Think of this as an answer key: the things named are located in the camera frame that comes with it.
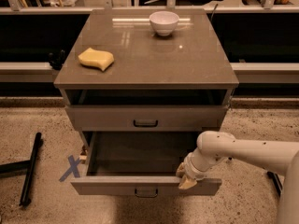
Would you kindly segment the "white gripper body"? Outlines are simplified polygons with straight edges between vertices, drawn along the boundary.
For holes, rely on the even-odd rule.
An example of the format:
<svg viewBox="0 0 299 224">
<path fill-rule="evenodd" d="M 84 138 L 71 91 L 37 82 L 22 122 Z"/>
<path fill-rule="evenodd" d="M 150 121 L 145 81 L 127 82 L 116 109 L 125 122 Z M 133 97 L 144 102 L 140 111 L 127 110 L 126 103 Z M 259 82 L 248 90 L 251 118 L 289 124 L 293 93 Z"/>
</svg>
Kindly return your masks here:
<svg viewBox="0 0 299 224">
<path fill-rule="evenodd" d="M 184 159 L 185 175 L 192 181 L 203 180 L 206 177 L 206 160 L 201 154 L 189 153 Z"/>
</svg>

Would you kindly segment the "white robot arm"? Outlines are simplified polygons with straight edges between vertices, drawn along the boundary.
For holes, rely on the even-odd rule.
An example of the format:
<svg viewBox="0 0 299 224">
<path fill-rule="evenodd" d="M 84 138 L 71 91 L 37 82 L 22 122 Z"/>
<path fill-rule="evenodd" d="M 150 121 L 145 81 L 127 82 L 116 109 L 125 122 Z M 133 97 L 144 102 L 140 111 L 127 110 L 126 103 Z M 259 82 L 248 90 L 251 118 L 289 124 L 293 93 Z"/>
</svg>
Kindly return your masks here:
<svg viewBox="0 0 299 224">
<path fill-rule="evenodd" d="M 284 176 L 277 224 L 299 224 L 299 143 L 236 139 L 230 133 L 206 131 L 197 148 L 179 165 L 178 187 L 190 189 L 224 158 L 237 159 Z"/>
</svg>

